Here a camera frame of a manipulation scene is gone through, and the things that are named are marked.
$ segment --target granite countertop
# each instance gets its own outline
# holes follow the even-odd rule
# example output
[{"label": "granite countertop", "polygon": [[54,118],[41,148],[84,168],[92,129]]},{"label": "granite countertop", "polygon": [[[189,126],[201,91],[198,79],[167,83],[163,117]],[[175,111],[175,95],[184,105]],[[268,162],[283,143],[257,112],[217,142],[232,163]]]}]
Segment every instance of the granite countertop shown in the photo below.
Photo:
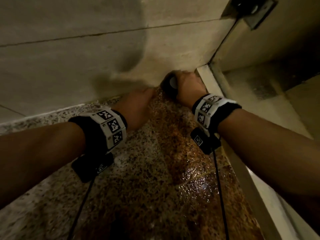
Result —
[{"label": "granite countertop", "polygon": [[[67,121],[95,102],[2,125],[0,133]],[[114,152],[93,187],[75,239],[225,239],[214,163],[190,138],[193,114],[158,96],[151,119]],[[223,149],[216,150],[230,239],[263,239]],[[88,189],[70,164],[0,211],[0,239],[66,239]]]}]

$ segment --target hand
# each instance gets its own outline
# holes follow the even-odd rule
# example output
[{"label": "hand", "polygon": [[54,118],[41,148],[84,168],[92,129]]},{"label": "hand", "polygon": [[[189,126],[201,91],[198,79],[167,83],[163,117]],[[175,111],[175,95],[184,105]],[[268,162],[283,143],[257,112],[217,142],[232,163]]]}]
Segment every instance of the hand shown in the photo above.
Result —
[{"label": "hand", "polygon": [[135,90],[112,107],[126,119],[128,123],[127,132],[139,129],[149,120],[151,114],[149,104],[155,95],[154,88]]},{"label": "hand", "polygon": [[175,71],[175,75],[178,81],[177,100],[192,109],[195,102],[207,94],[206,86],[194,72]]}]

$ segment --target wet floor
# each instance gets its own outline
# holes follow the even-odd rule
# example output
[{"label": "wet floor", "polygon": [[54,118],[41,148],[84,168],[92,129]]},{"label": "wet floor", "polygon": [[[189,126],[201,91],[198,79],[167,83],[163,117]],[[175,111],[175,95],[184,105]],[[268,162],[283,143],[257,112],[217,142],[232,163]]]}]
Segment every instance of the wet floor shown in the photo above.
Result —
[{"label": "wet floor", "polygon": [[[193,115],[158,95],[149,122],[128,134],[115,163],[95,179],[76,239],[225,239],[214,163],[190,138]],[[67,121],[112,103],[87,104],[0,131]],[[223,150],[216,154],[230,239],[263,239]],[[0,238],[66,239],[88,186],[66,165],[0,211]]]}]

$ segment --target person's right arm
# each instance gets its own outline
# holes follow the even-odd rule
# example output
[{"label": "person's right arm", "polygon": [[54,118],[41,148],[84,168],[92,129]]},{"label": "person's right arm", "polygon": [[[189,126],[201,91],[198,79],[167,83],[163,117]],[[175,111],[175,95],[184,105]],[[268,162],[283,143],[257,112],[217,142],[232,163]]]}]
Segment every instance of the person's right arm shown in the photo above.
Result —
[{"label": "person's right arm", "polygon": [[[192,108],[206,89],[194,73],[178,72],[177,99]],[[241,160],[316,230],[320,223],[320,145],[244,109],[218,125]]]}]

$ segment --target person's right hand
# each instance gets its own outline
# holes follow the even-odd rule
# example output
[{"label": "person's right hand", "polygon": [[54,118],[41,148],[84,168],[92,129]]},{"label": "person's right hand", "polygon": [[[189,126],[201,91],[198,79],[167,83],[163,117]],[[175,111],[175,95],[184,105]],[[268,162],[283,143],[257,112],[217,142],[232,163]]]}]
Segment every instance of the person's right hand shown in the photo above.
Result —
[{"label": "person's right hand", "polygon": [[175,71],[178,82],[177,100],[190,109],[195,102],[207,94],[206,86],[194,72]]}]

